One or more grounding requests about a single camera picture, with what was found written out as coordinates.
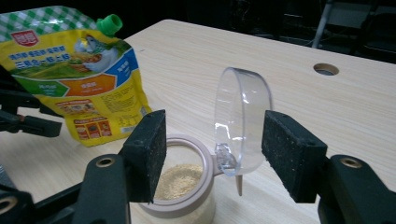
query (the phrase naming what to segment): yellow pouch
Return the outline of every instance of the yellow pouch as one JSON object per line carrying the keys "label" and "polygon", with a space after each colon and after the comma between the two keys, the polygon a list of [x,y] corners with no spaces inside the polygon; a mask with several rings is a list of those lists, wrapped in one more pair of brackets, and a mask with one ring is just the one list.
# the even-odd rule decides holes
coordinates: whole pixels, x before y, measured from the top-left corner
{"label": "yellow pouch", "polygon": [[151,112],[134,49],[114,37],[122,22],[98,22],[70,7],[0,15],[0,64],[62,115],[86,147],[130,135]]}

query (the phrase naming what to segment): black sponge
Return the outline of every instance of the black sponge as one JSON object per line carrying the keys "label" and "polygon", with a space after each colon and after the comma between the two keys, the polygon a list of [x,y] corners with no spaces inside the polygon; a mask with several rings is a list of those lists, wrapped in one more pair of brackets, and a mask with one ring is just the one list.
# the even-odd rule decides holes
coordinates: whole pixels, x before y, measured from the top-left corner
{"label": "black sponge", "polygon": [[288,115],[265,111],[262,154],[297,203],[314,203],[327,146]]}
{"label": "black sponge", "polygon": [[128,199],[152,203],[166,157],[165,111],[147,114],[123,144]]}

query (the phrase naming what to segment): light wood tabletop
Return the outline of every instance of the light wood tabletop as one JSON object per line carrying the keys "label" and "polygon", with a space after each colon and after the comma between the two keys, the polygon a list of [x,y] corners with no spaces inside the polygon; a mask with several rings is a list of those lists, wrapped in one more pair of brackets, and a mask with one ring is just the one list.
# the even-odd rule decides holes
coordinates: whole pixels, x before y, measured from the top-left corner
{"label": "light wood tabletop", "polygon": [[[395,64],[171,20],[126,41],[134,48],[149,105],[166,110],[167,133],[187,134],[214,148],[220,75],[226,67],[243,68],[262,75],[274,110],[326,143],[328,157],[346,154],[366,161],[396,190]],[[318,63],[339,72],[321,75],[314,70]],[[63,121],[31,109],[20,113]],[[0,142],[0,164],[18,189],[38,202],[79,183],[91,159],[118,153],[124,140],[84,147],[64,125],[56,138],[3,132]],[[266,161],[244,175],[243,196],[234,181],[216,176],[213,223],[319,223],[318,197],[314,204],[296,204]],[[131,204],[131,212],[133,223],[148,223],[137,204]]]}

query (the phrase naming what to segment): beige powder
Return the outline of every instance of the beige powder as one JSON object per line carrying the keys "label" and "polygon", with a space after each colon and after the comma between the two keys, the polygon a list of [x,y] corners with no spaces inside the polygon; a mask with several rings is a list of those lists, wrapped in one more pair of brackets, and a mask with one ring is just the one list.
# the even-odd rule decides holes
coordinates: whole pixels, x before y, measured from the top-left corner
{"label": "beige powder", "polygon": [[154,199],[174,200],[190,192],[198,184],[202,166],[179,164],[166,170],[160,177]]}

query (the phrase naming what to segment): clear plastic lid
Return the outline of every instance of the clear plastic lid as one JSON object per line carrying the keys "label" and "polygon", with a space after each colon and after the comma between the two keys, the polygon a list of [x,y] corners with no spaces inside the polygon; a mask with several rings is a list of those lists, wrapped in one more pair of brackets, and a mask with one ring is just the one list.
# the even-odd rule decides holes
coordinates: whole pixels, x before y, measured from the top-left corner
{"label": "clear plastic lid", "polygon": [[226,68],[220,78],[215,109],[218,167],[228,176],[244,175],[263,162],[262,130],[272,96],[257,73]]}

